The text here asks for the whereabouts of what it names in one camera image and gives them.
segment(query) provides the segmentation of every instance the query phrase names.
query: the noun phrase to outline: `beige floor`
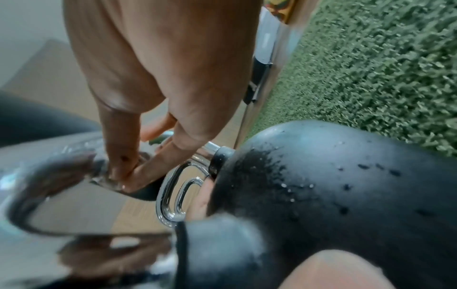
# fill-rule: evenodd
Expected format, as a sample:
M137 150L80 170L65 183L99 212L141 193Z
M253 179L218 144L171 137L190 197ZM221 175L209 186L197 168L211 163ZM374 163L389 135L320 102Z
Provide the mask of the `beige floor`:
M60 41L48 41L43 49L33 56L1 89L27 100L41 102L98 121L95 103L71 49L68 44ZM234 146L245 109L246 105L242 103L229 124L215 138L216 144ZM142 121L149 122L165 114L166 111L167 103L165 102L153 111L144 114ZM180 182L197 176L198 173L195 169L187 169L183 172ZM198 193L198 188L190 190L189 198L185 199L185 205L196 193ZM75 226L79 229L84 229L84 226L91 228L112 226L114 232L155 232L164 229L156 218L155 202L120 197L107 198L106 196L103 197L103 200L95 199L98 198L97 194L93 194L91 198L92 203L99 205L100 211L105 212L104 214L118 214L114 223L112 218L96 217L95 212L93 216L90 216L92 213L88 215L88 210L84 208L87 200L81 200L74 201L73 205L67 204L67 206L71 206L72 219L69 219L65 226Z

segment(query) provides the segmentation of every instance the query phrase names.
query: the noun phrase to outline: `hand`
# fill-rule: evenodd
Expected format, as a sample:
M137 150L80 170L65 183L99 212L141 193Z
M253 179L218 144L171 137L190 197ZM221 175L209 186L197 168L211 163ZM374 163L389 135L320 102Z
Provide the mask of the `hand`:
M99 108L111 177L131 192L218 135L248 87L261 0L65 0L71 46ZM169 100L141 129L141 113ZM174 135L137 167L140 139Z
M207 178L186 212L186 220L206 217L214 182ZM279 289L394 289L382 270L354 254L325 250L309 257L284 280Z

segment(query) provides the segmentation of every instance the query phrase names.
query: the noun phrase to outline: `wall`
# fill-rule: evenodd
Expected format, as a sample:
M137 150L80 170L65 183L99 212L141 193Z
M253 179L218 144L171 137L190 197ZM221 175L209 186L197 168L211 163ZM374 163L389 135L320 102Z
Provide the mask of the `wall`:
M0 87L46 40L68 42L60 0L0 0Z
M322 0L250 135L298 119L457 156L457 3Z

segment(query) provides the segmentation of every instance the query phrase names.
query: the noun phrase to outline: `green artificial turf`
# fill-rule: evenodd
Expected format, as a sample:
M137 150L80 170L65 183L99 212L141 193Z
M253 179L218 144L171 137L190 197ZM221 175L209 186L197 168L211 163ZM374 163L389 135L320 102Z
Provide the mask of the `green artificial turf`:
M322 0L250 136L301 119L457 156L457 1Z

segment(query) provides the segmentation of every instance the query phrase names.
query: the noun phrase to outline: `artificial grass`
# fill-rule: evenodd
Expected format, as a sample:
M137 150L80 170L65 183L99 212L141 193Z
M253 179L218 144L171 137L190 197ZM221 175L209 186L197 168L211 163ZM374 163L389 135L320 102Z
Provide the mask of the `artificial grass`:
M457 2L322 0L250 136L331 121L457 156Z

